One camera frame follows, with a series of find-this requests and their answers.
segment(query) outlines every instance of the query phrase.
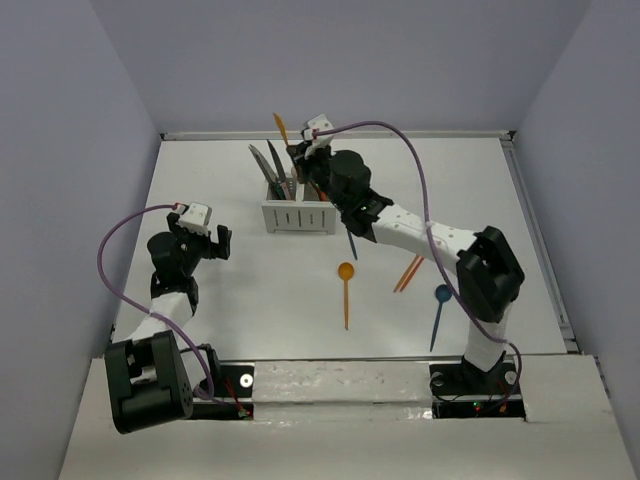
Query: wall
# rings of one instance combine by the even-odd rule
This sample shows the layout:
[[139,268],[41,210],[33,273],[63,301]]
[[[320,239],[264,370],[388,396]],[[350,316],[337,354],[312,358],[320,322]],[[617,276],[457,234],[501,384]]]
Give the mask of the wall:
[[163,132],[515,129],[588,0],[91,0]]
[[144,204],[159,139],[86,0],[4,2],[0,45],[0,477],[47,480],[116,308],[98,243]]
[[640,473],[640,3],[595,0],[516,148],[571,323]]

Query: purple cable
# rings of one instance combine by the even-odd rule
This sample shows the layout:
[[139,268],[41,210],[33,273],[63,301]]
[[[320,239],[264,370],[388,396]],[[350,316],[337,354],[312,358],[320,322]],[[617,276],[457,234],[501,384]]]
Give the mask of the purple cable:
[[[320,132],[314,132],[314,137],[320,137],[320,136],[325,136],[325,135],[336,135],[338,133],[346,132],[347,130],[353,130],[353,129],[356,129],[356,128],[369,127],[369,126],[383,127],[383,128],[388,129],[388,130],[391,130],[396,135],[398,135],[398,137],[400,137],[402,139],[402,141],[407,145],[407,147],[409,147],[409,150],[411,151],[411,155],[413,155],[413,159],[416,162],[416,167],[418,167],[418,175],[420,177],[420,186],[422,188],[422,205],[424,207],[424,222],[425,222],[426,225],[429,225],[429,223],[431,221],[431,216],[429,214],[429,195],[428,195],[428,190],[427,190],[427,181],[426,181],[425,176],[424,176],[424,170],[422,169],[422,163],[420,163],[420,157],[418,156],[418,152],[416,152],[416,149],[414,148],[414,146],[411,143],[411,141],[409,140],[409,138],[404,133],[402,133],[399,129],[397,129],[393,125],[391,125],[389,123],[386,123],[386,122],[381,122],[381,121],[378,121],[378,120],[366,120],[364,122],[357,122],[357,123],[352,123],[350,125],[346,125],[344,127],[334,128],[333,130],[325,130],[325,131],[320,131]],[[487,413],[487,412],[489,412],[489,411],[491,411],[491,410],[493,410],[495,408],[498,408],[499,406],[503,405],[504,403],[506,403],[509,400],[509,398],[518,389],[518,384],[520,383],[520,376],[522,375],[522,355],[520,354],[520,350],[518,349],[518,347],[516,347],[515,344],[513,344],[509,340],[507,340],[505,338],[495,337],[495,336],[491,335],[489,332],[487,332],[484,329],[484,327],[480,324],[478,319],[475,318],[473,313],[471,313],[471,310],[465,304],[464,300],[462,299],[462,297],[460,296],[458,291],[453,286],[453,283],[451,282],[451,279],[449,278],[449,274],[447,273],[447,271],[444,268],[444,264],[442,262],[442,258],[440,257],[440,254],[438,253],[438,249],[436,248],[436,243],[435,243],[435,240],[433,238],[433,232],[431,231],[431,228],[427,227],[426,228],[426,233],[427,233],[427,241],[429,242],[429,248],[431,249],[431,253],[433,254],[433,259],[435,261],[436,266],[438,267],[438,271],[440,272],[440,275],[442,276],[442,279],[444,280],[444,283],[447,285],[449,290],[451,290],[451,293],[453,294],[454,298],[460,304],[460,306],[462,307],[464,312],[467,314],[467,316],[469,317],[471,322],[473,322],[475,327],[488,340],[490,340],[490,341],[492,341],[494,343],[500,343],[500,344],[509,345],[513,349],[514,353],[516,354],[516,358],[518,359],[518,369],[516,370],[516,379],[515,379],[515,381],[513,383],[513,386],[511,388],[511,390],[499,402],[497,402],[495,405],[489,407],[487,410],[485,410],[483,412],[483,413]]]
[[118,289],[113,286],[113,284],[109,281],[109,279],[107,278],[107,276],[104,273],[104,267],[103,267],[103,262],[102,262],[102,257],[104,255],[104,247],[107,245],[107,242],[109,241],[109,239],[113,236],[114,233],[116,233],[116,231],[120,227],[122,227],[125,223],[128,223],[131,220],[133,220],[134,218],[139,217],[140,215],[143,215],[145,213],[153,212],[154,210],[164,210],[164,209],[173,210],[174,208],[175,208],[175,205],[169,205],[169,204],[166,204],[166,205],[155,205],[153,207],[147,207],[144,210],[141,210],[139,212],[132,213],[128,217],[120,220],[104,236],[104,238],[102,239],[102,242],[100,242],[100,247],[98,248],[98,273],[100,274],[100,278],[102,279],[102,283],[104,283],[105,286],[116,297],[118,297],[123,302],[128,303],[132,307],[137,308],[141,312],[146,313],[147,315],[150,315],[153,318],[157,318],[158,320],[164,322],[169,328],[171,328],[171,330],[176,332],[178,334],[178,336],[184,340],[184,342],[187,344],[189,349],[194,353],[194,355],[198,359],[198,362],[200,362],[200,365],[202,366],[202,369],[204,370],[204,374],[207,377],[207,387],[209,389],[209,393],[207,394],[206,392],[202,391],[202,389],[200,387],[197,387],[194,390],[194,393],[196,394],[196,396],[198,398],[200,398],[202,400],[213,400],[213,377],[211,376],[211,371],[209,370],[209,366],[207,365],[207,362],[205,361],[204,357],[200,353],[200,350],[198,350],[198,347],[196,346],[196,344],[193,343],[193,341],[189,338],[189,336],[178,325],[176,325],[172,320],[170,320],[169,318],[165,317],[164,315],[161,315],[159,313],[150,311],[144,305],[136,302],[132,298],[127,297],[124,293],[118,291]]

